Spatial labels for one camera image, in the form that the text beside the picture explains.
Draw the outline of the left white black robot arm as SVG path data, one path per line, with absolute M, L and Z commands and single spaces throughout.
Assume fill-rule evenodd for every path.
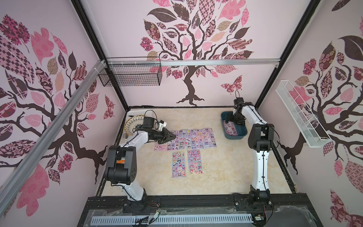
M 138 118 L 139 115 L 133 116 L 125 125 L 126 134 L 129 135 L 126 142 L 108 148 L 104 172 L 104 178 L 111 186 L 122 188 L 128 200 L 135 202 L 142 201 L 146 196 L 145 189 L 136 180 L 137 152 L 150 141 L 163 145 L 176 138 L 176 135 L 166 128 L 165 121 L 144 116 L 140 122 Z

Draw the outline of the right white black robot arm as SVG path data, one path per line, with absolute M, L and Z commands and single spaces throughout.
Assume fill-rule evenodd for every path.
M 251 124 L 248 145 L 254 155 L 254 177 L 248 203 L 250 205 L 268 203 L 270 201 L 268 157 L 274 140 L 274 125 L 267 123 L 252 103 L 245 102 L 242 97 L 237 97 L 233 104 L 233 122 L 242 125 L 248 121 Z

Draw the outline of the character sticker sheet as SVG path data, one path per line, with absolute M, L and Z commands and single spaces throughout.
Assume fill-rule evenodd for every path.
M 191 131 L 188 129 L 179 130 L 179 149 L 191 149 Z
M 167 150 L 179 150 L 179 139 L 176 137 L 174 140 L 167 143 Z
M 223 121 L 224 129 L 229 136 L 238 136 L 237 129 L 233 122 Z
M 212 128 L 201 129 L 204 148 L 217 147 Z

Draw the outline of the teal plastic storage box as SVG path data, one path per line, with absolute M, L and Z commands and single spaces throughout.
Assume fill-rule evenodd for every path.
M 248 135 L 248 130 L 246 126 L 241 126 L 232 121 L 227 122 L 227 116 L 232 113 L 232 111 L 225 111 L 221 113 L 222 129 L 227 139 L 241 140 Z

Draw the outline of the pink sticker sheet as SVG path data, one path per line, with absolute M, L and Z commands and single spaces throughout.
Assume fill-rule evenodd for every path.
M 159 144 L 155 143 L 154 145 L 154 151 L 167 151 L 167 144 Z

